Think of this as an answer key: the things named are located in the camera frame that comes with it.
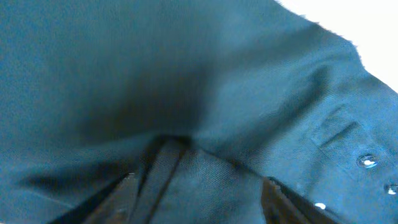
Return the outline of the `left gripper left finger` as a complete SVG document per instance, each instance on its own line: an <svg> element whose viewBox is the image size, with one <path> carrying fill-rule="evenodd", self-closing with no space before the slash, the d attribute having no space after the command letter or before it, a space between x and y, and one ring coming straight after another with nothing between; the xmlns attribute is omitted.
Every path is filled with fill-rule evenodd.
<svg viewBox="0 0 398 224"><path fill-rule="evenodd" d="M47 189L76 204L53 223L149 223L190 147L186 136L139 136L86 149Z"/></svg>

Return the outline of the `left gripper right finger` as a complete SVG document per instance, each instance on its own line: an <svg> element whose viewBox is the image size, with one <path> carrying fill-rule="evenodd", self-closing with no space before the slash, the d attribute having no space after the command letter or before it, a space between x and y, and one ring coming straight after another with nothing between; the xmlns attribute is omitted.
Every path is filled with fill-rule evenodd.
<svg viewBox="0 0 398 224"><path fill-rule="evenodd" d="M339 224L342 221L273 177L263 178L261 205L267 224Z"/></svg>

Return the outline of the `black polo shirt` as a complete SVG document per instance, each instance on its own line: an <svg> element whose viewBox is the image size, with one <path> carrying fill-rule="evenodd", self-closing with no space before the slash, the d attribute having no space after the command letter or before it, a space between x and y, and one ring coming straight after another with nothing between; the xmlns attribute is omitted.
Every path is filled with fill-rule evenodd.
<svg viewBox="0 0 398 224"><path fill-rule="evenodd" d="M1 222L53 223L86 149L186 136L149 223L264 223L273 177L341 223L397 222L397 93L276 1L2 1Z"/></svg>

